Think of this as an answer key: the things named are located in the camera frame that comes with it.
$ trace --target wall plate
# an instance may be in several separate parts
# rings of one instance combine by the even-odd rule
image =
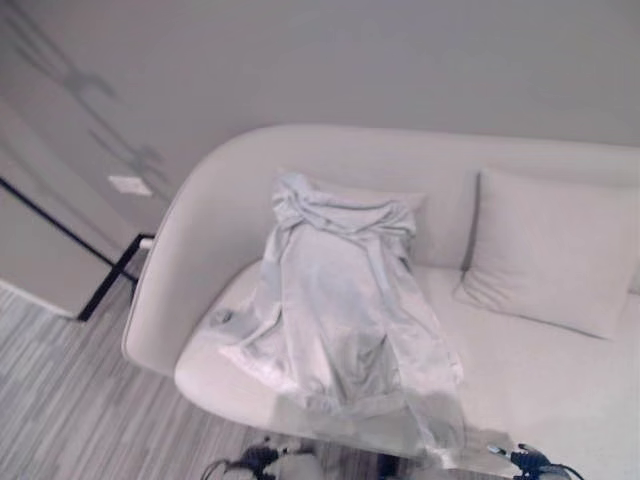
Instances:
[[[109,182],[111,182],[111,185],[120,193],[140,195],[142,197],[150,197],[153,195],[153,192],[140,177],[109,175]]]

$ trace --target gray carpet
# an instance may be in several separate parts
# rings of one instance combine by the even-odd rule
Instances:
[[[80,324],[0,290],[2,479],[197,480],[210,461],[237,458],[264,437],[127,363],[120,338],[128,302],[121,282]],[[327,480],[375,478],[372,453],[322,442],[317,452]]]

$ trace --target sofa backrest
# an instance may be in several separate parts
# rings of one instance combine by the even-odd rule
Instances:
[[[594,185],[640,183],[639,148],[322,125],[256,130],[204,162],[217,164],[210,188],[231,192],[229,208],[258,245],[273,225],[270,198],[279,168],[347,187],[424,192],[414,260],[452,268],[470,259],[483,166]]]

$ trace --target sofa seat cushion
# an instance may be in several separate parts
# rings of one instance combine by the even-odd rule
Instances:
[[[257,282],[259,264],[243,270],[217,300],[234,308]],[[513,475],[486,443],[525,442],[585,478],[638,478],[640,297],[630,295],[614,340],[601,340],[453,298],[460,271],[417,266],[414,274],[465,369],[460,396],[467,425],[461,468]],[[407,411],[355,425],[325,422],[243,373],[194,332],[176,366],[180,391],[227,419],[280,433],[320,438],[412,457],[418,432]]]

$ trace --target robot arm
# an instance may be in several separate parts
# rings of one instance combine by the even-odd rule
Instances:
[[[522,452],[509,453],[494,445],[487,446],[491,453],[506,458],[522,471],[522,475],[516,475],[513,480],[571,480],[568,472],[573,473],[580,480],[584,480],[573,468],[551,463],[542,452],[530,445],[520,443],[518,448]]]

